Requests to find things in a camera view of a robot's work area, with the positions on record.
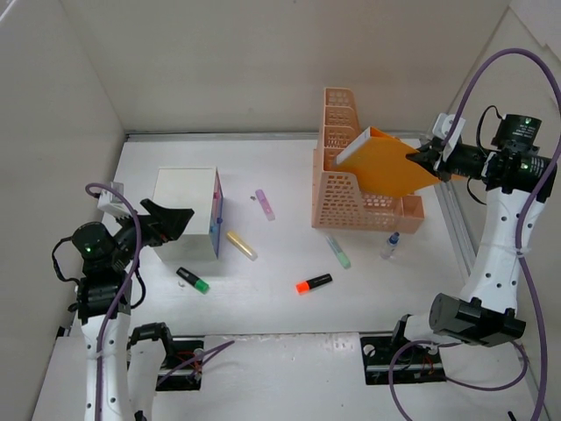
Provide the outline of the orange folder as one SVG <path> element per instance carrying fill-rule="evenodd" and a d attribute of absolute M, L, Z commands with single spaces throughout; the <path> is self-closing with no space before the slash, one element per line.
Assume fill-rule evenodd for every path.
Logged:
<path fill-rule="evenodd" d="M 365 129 L 334 159 L 332 167 L 356 176 L 361 191 L 403 197 L 440 180 L 407 159 L 416 150 L 375 127 Z"/>

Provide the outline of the black orange highlighter marker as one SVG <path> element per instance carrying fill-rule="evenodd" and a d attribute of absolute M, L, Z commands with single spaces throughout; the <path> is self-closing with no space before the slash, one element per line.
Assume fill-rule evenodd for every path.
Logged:
<path fill-rule="evenodd" d="M 295 285 L 296 291 L 302 295 L 310 292 L 313 289 L 322 287 L 323 285 L 329 284 L 333 281 L 330 274 L 319 275 L 307 281 L 300 282 Z"/>

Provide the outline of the blue drawer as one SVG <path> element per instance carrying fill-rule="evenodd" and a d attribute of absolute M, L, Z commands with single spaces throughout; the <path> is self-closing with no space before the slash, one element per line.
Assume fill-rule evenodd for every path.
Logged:
<path fill-rule="evenodd" d="M 212 243 L 212 246 L 213 246 L 216 257 L 219 256 L 222 223 L 223 223 L 222 215 L 221 215 L 221 218 L 219 218 L 217 221 L 215 221 L 212 218 L 212 209 L 211 209 L 209 235 L 211 237 L 211 243 Z"/>

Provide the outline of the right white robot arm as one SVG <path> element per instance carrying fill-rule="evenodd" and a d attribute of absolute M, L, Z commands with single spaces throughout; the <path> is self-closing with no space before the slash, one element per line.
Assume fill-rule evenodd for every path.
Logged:
<path fill-rule="evenodd" d="M 489 149 L 463 144 L 464 124 L 463 118 L 439 114 L 430 142 L 407 158 L 441 180 L 461 175 L 485 184 L 479 249 L 458 296 L 440 293 L 428 313 L 397 322 L 387 349 L 398 361 L 416 355 L 419 340 L 493 347 L 519 339 L 525 330 L 525 322 L 516 317 L 520 259 L 556 177 L 543 175 L 551 160 L 540 156 L 534 144 L 541 122 L 507 114 Z"/>

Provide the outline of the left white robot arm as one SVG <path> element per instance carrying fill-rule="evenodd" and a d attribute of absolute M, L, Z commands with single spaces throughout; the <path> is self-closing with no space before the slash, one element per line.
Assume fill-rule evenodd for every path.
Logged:
<path fill-rule="evenodd" d="M 160 368 L 172 363 L 175 346 L 163 323 L 130 327 L 131 279 L 146 247 L 176 241 L 194 216 L 150 199 L 146 214 L 117 218 L 111 234 L 101 222 L 80 226 L 67 238 L 82 257 L 75 309 L 87 348 L 87 420 L 148 420 Z"/>

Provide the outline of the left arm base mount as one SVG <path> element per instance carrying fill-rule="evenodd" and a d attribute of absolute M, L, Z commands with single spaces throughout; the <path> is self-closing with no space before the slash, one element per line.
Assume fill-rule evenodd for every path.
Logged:
<path fill-rule="evenodd" d="M 156 390 L 158 392 L 196 392 L 202 386 L 202 363 L 195 361 L 171 374 L 163 383 L 161 379 L 173 368 L 203 351 L 202 337 L 174 337 L 174 353 L 168 355 L 160 367 Z"/>

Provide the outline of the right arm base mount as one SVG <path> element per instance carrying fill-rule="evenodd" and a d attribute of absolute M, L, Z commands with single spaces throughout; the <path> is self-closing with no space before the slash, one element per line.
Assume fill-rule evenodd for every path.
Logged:
<path fill-rule="evenodd" d="M 387 332 L 361 333 L 359 341 L 366 385 L 387 386 L 391 360 L 406 341 L 394 343 L 392 334 Z M 445 370 L 440 353 L 430 353 L 422 346 L 408 348 L 394 364 L 393 379 L 394 385 L 444 382 Z"/>

